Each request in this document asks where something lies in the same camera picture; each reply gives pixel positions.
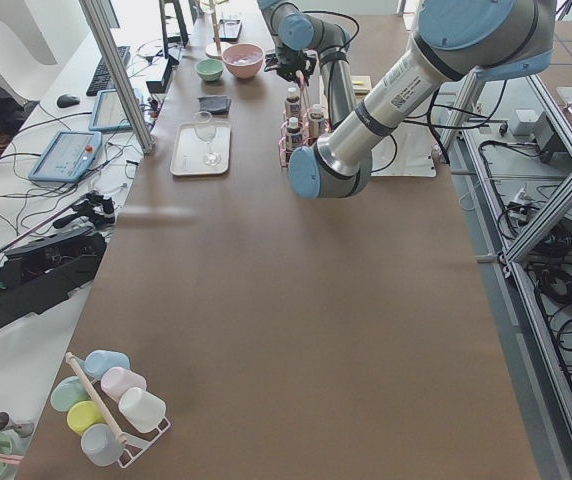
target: white chair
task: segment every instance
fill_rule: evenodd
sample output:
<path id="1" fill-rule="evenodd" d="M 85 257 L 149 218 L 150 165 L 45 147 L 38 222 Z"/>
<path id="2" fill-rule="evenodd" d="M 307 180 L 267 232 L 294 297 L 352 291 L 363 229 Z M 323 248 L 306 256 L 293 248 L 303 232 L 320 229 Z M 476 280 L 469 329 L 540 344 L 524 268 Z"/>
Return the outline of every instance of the white chair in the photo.
<path id="1" fill-rule="evenodd" d="M 0 75 L 18 96 L 40 100 L 60 70 L 61 65 L 38 62 L 15 32 L 0 21 Z"/>

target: pink cup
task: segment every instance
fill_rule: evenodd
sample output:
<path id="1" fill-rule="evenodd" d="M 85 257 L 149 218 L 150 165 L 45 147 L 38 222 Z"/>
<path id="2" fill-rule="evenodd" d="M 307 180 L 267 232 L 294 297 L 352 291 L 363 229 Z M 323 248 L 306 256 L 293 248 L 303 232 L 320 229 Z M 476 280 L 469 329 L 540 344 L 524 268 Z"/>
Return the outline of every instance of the pink cup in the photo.
<path id="1" fill-rule="evenodd" d="M 146 379 L 132 370 L 112 367 L 102 376 L 101 386 L 106 395 L 119 403 L 119 399 L 129 388 L 146 390 Z"/>

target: bowl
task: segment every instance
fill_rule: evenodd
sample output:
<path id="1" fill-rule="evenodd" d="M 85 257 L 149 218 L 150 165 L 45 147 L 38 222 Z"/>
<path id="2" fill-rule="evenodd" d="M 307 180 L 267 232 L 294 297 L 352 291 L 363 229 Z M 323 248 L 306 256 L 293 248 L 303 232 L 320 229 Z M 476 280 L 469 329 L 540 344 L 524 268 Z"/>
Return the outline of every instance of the bowl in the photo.
<path id="1" fill-rule="evenodd" d="M 224 64 L 220 60 L 207 58 L 195 65 L 195 71 L 205 82 L 215 82 L 219 80 L 224 71 Z"/>
<path id="2" fill-rule="evenodd" d="M 224 50 L 222 60 L 235 77 L 251 78 L 262 68 L 264 50 L 252 43 L 237 43 Z"/>

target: pink bowl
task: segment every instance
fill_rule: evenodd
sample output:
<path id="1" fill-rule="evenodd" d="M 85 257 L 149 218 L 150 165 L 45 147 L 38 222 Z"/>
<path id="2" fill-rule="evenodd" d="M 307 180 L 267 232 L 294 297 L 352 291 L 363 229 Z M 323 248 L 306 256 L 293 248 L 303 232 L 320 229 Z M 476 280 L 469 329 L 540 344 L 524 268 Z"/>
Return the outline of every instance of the pink bowl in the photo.
<path id="1" fill-rule="evenodd" d="M 235 77 L 251 78 L 262 68 L 264 50 L 252 43 L 238 43 L 224 50 L 222 60 Z"/>

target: yellow cup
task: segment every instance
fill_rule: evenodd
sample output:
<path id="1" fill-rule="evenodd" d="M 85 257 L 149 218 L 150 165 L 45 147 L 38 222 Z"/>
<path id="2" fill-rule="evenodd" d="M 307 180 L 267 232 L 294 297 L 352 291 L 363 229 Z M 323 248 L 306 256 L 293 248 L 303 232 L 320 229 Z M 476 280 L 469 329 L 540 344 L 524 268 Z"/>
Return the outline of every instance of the yellow cup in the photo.
<path id="1" fill-rule="evenodd" d="M 97 405 L 92 400 L 76 403 L 66 417 L 68 427 L 80 437 L 96 423 L 105 423 Z"/>

